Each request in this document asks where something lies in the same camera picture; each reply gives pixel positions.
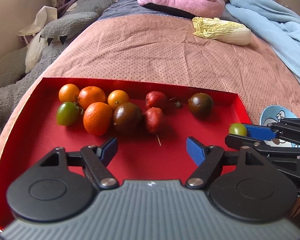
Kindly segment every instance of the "small orange fruit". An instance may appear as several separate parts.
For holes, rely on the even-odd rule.
[[[118,106],[123,103],[129,102],[129,96],[126,92],[122,90],[115,90],[108,96],[108,105],[112,110],[115,110]]]
[[[86,110],[92,103],[106,101],[106,94],[98,87],[85,87],[79,93],[79,105]]]
[[[74,84],[66,84],[59,90],[59,100],[61,103],[76,102],[80,89]]]
[[[92,103],[84,112],[83,125],[88,133],[104,135],[110,125],[112,109],[105,103]]]

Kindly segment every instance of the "blue fabric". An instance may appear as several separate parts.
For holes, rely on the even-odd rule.
[[[274,0],[230,0],[226,9],[266,41],[300,83],[300,17]]]

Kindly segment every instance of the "cherry tomato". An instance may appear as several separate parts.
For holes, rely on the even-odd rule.
[[[229,127],[229,133],[247,136],[248,131],[247,128],[242,123],[233,123]]]
[[[57,124],[69,126],[77,121],[79,109],[72,102],[63,103],[57,111]]]

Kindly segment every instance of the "red box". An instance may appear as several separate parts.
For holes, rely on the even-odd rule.
[[[117,89],[124,90],[131,102],[138,104],[143,111],[146,110],[146,94],[151,91],[161,91],[168,98],[175,97],[173,101],[180,101],[183,107],[178,109],[171,101],[166,110],[168,125],[159,134],[162,146],[159,146],[156,136],[145,131],[125,137],[110,130],[106,135],[96,137],[85,131],[82,120],[69,127],[57,125],[56,112],[61,104],[58,91],[67,83],[80,89],[98,86],[106,94]],[[196,119],[187,107],[188,99],[198,92],[209,94],[214,101],[212,114],[205,121]],[[119,150],[108,169],[120,183],[124,179],[180,179],[185,182],[196,169],[186,152],[187,137],[193,136],[205,145],[227,149],[224,138],[229,125],[235,122],[251,123],[251,119],[240,96],[234,93],[133,81],[43,78],[18,116],[0,159],[0,228],[13,220],[5,198],[9,184],[55,147],[78,151],[87,145],[100,145],[109,137],[116,136]],[[233,169],[226,167],[224,172]],[[71,167],[71,170],[82,174],[82,169]]]

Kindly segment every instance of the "tray rim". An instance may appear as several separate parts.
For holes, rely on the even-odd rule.
[[[25,101],[22,104],[22,106],[20,107],[20,109],[19,109],[19,111],[18,111],[18,113],[17,113],[17,115],[15,117],[15,120],[11,124],[11,129],[7,133],[7,137],[5,138],[3,146],[2,146],[2,149],[0,151],[0,160],[1,160],[1,157],[2,157],[2,154],[3,154],[3,151],[5,149],[5,146],[7,144],[7,141],[9,139],[9,136],[11,134],[11,131],[14,128],[14,125],[17,122],[17,120],[18,120],[18,118],[19,118],[22,110],[24,109],[25,105],[28,103],[28,101],[29,101],[30,97],[32,96],[34,90],[37,89],[37,87],[40,85],[40,83],[46,82],[46,80],[48,80],[48,79],[50,79],[50,80],[51,79],[55,79],[55,80],[57,80],[57,79],[59,79],[59,80],[61,80],[61,79],[63,79],[63,80],[66,80],[66,79],[68,79],[68,80],[91,79],[91,80],[96,80],[96,81],[97,80],[108,80],[108,81],[122,81],[122,82],[133,82],[133,83],[148,83],[148,84],[160,84],[160,85],[178,86],[178,87],[185,87],[185,88],[192,88],[192,89],[202,89],[202,90],[208,90],[208,91],[218,91],[218,92],[221,92],[221,93],[224,93],[224,94],[233,94],[233,95],[238,96],[239,100],[241,101],[242,105],[244,106],[245,112],[246,112],[246,114],[247,114],[247,116],[248,116],[248,118],[250,120],[250,123],[252,123],[252,120],[251,120],[251,117],[250,117],[249,112],[247,110],[247,107],[245,106],[244,101],[242,100],[242,97],[238,93],[233,93],[233,92],[228,92],[228,91],[222,91],[222,90],[206,89],[206,88],[200,88],[200,87],[183,86],[183,85],[177,85],[177,84],[161,83],[161,82],[143,82],[143,81],[134,81],[134,80],[86,78],[86,77],[42,77],[40,79],[37,79],[36,82],[33,84],[34,88],[32,89],[31,93],[29,93],[29,95],[27,95],[27,97],[25,98]]]

